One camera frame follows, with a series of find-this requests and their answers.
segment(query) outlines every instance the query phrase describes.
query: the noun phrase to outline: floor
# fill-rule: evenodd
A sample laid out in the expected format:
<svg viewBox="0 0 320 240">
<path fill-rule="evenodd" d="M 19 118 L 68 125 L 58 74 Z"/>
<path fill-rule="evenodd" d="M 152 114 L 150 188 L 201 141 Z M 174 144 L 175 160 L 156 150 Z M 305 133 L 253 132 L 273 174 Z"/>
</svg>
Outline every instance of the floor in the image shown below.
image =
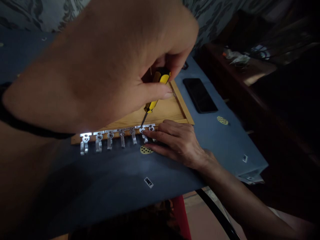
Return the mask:
<svg viewBox="0 0 320 240">
<path fill-rule="evenodd" d="M 231 222 L 234 229 L 242 240 L 247 240 L 241 226 L 228 214 L 223 205 L 209 188 L 203 188 L 209 197 L 219 207 L 225 217 Z M 208 206 L 202 201 L 200 196 L 195 192 L 190 192 L 183 195 L 188 223 L 192 240 L 227 240 L 229 239 L 220 223 L 213 215 Z M 315 226 L 311 222 L 291 216 L 281 211 L 270 208 L 278 217 L 288 223 L 297 233 L 301 239 L 307 239 L 313 232 Z"/>
</svg>

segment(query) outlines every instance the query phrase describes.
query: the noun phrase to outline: forearm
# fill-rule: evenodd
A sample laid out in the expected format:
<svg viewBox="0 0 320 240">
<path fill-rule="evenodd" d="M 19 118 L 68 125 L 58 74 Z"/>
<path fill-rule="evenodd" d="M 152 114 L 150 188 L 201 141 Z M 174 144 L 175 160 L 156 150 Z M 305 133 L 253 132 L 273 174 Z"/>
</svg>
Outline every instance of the forearm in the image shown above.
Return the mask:
<svg viewBox="0 0 320 240">
<path fill-rule="evenodd" d="M 278 218 L 216 160 L 209 161 L 209 164 L 200 173 L 230 215 L 243 227 L 246 234 L 266 239 L 268 237 L 271 239 L 296 238 L 295 232 L 288 224 Z"/>
<path fill-rule="evenodd" d="M 27 214 L 48 175 L 58 140 L 38 137 L 0 121 L 0 235 Z"/>
</svg>

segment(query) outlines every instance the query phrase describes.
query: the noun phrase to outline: red object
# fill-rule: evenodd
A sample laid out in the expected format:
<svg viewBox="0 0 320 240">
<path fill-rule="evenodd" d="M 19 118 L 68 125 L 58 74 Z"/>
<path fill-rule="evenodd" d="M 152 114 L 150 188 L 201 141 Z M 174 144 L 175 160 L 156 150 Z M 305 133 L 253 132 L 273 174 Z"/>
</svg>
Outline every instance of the red object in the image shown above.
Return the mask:
<svg viewBox="0 0 320 240">
<path fill-rule="evenodd" d="M 185 239 L 191 240 L 191 234 L 188 224 L 186 208 L 184 206 L 183 196 L 181 195 L 175 197 L 171 199 L 171 201 L 173 203 L 173 214 L 179 224 L 181 235 Z"/>
</svg>

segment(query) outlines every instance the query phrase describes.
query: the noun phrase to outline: yellow screwdriver handle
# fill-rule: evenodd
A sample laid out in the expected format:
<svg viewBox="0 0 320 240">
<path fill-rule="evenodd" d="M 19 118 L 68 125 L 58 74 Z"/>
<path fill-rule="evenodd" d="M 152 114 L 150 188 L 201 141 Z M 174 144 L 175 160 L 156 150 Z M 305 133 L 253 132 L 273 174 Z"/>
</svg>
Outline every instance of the yellow screwdriver handle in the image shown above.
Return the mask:
<svg viewBox="0 0 320 240">
<path fill-rule="evenodd" d="M 163 84 L 167 84 L 167 82 L 168 82 L 168 80 L 170 78 L 170 74 L 171 73 L 167 68 L 165 68 L 165 67 L 158 68 L 157 71 L 154 74 L 153 82 L 160 82 L 160 83 L 163 83 Z M 144 108 L 144 110 L 147 113 L 152 113 L 152 110 L 157 105 L 157 102 L 158 102 L 158 100 L 150 102 L 150 103 L 147 103 L 146 107 Z"/>
</svg>

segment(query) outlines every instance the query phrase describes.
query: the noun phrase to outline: screwdriver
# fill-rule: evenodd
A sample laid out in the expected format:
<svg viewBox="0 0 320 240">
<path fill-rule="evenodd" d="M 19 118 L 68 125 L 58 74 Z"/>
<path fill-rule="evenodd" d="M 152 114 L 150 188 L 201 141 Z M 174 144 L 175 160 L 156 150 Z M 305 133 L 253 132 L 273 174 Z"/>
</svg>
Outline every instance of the screwdriver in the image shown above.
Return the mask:
<svg viewBox="0 0 320 240">
<path fill-rule="evenodd" d="M 154 77 L 153 77 L 152 82 L 160 82 L 163 84 L 167 84 L 169 77 L 170 77 L 170 71 L 166 67 L 160 67 L 154 73 Z M 158 102 L 158 100 L 146 104 L 146 106 L 144 108 L 144 110 L 146 111 L 146 114 L 144 115 L 144 118 L 142 120 L 141 127 L 144 124 L 144 121 L 146 120 L 148 113 L 152 113 L 157 102 Z"/>
</svg>

